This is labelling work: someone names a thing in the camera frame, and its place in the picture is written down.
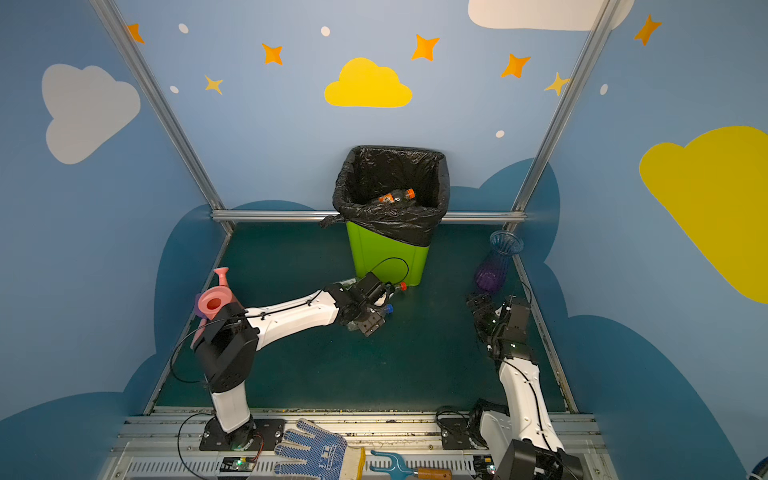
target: white cloud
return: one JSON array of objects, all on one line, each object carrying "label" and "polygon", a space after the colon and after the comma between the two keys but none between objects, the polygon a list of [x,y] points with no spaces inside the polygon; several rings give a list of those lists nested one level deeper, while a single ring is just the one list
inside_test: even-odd
[{"label": "white cloud", "polygon": [[53,121],[45,132],[56,160],[72,165],[85,160],[139,113],[133,85],[115,81],[90,66],[51,65],[43,74],[43,100]]},{"label": "white cloud", "polygon": [[[612,28],[619,26],[634,0],[620,0]],[[591,30],[603,0],[469,0],[470,19],[486,28]]]}]

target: trash can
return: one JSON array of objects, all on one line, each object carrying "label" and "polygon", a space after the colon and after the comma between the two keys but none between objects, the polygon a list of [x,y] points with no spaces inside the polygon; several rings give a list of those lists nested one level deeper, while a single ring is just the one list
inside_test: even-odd
[{"label": "trash can", "polygon": [[[370,204],[395,189],[415,192],[407,207]],[[346,221],[358,277],[374,272],[384,282],[419,285],[429,244],[448,211],[450,179],[445,155],[410,147],[354,147],[344,160],[333,207]]]}]

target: bottle with orange cap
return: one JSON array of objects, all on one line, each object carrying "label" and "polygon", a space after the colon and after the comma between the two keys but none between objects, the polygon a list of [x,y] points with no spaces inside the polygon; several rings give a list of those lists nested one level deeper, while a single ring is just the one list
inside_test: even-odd
[{"label": "bottle with orange cap", "polygon": [[416,198],[416,193],[412,188],[409,188],[408,190],[396,189],[392,190],[387,195],[379,197],[379,201],[376,203],[399,207],[406,204],[408,200],[413,200],[414,198]]}]

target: green mat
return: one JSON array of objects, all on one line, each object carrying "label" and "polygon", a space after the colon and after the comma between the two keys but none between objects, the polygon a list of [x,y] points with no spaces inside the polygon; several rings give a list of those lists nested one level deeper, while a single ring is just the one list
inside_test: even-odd
[{"label": "green mat", "polygon": [[[394,312],[369,338],[333,324],[260,350],[246,381],[250,406],[434,410],[443,405],[469,409],[477,398],[506,403],[494,363],[476,341],[465,305],[472,274],[496,229],[441,225],[421,285],[392,299]],[[291,300],[355,275],[346,228],[322,230],[314,223],[242,223],[221,266],[230,268],[230,287],[246,307]],[[502,292],[523,294],[514,267]],[[532,319],[528,331],[547,408],[563,412],[560,389]],[[203,378],[188,344],[174,369],[182,379]],[[210,397],[202,384],[169,376],[157,405],[205,407]]]}]

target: glove cuff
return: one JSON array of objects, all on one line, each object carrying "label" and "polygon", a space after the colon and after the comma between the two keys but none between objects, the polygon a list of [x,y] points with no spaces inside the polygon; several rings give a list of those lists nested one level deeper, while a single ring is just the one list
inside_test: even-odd
[{"label": "glove cuff", "polygon": [[362,478],[362,467],[366,464],[366,450],[347,447],[344,450],[344,461],[342,462],[339,480],[360,480]]}]

